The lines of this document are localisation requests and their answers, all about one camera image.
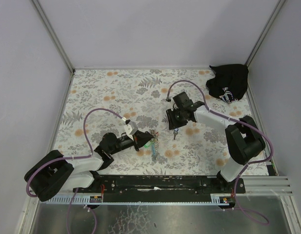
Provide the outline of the blue keyring handle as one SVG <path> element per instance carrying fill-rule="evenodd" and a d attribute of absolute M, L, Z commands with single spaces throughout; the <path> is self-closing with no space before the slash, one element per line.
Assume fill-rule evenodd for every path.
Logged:
<path fill-rule="evenodd" d="M 151 149 L 152 149 L 152 156 L 155 157 L 156 156 L 156 146 L 155 146 L 155 143 L 152 143 Z"/>

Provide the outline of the blue key tag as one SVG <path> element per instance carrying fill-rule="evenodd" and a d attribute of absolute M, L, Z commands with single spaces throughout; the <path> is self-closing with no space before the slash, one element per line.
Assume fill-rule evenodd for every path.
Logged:
<path fill-rule="evenodd" d="M 175 128 L 175 129 L 173 130 L 173 140 L 176 139 L 176 136 L 177 136 L 178 132 L 179 132 L 179 129 L 178 129 L 178 128 Z"/>

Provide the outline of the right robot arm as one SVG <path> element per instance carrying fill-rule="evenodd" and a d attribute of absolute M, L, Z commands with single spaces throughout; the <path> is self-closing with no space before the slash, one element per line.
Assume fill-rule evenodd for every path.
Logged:
<path fill-rule="evenodd" d="M 263 137 L 250 116 L 232 119 L 207 108 L 202 101 L 193 102 L 186 92 L 173 97 L 176 107 L 166 110 L 169 130 L 177 131 L 189 121 L 201 123 L 225 134 L 230 158 L 217 177 L 235 180 L 248 162 L 266 147 Z"/>

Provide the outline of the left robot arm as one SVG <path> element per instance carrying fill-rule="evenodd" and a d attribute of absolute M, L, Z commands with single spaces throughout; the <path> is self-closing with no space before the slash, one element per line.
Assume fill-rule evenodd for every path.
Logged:
<path fill-rule="evenodd" d="M 25 174 L 26 193 L 44 202 L 61 190 L 88 188 L 94 181 L 92 173 L 107 168 L 114 161 L 113 154 L 131 147 L 139 151 L 153 138 L 139 130 L 131 137 L 106 133 L 90 156 L 64 156 L 52 150 Z"/>

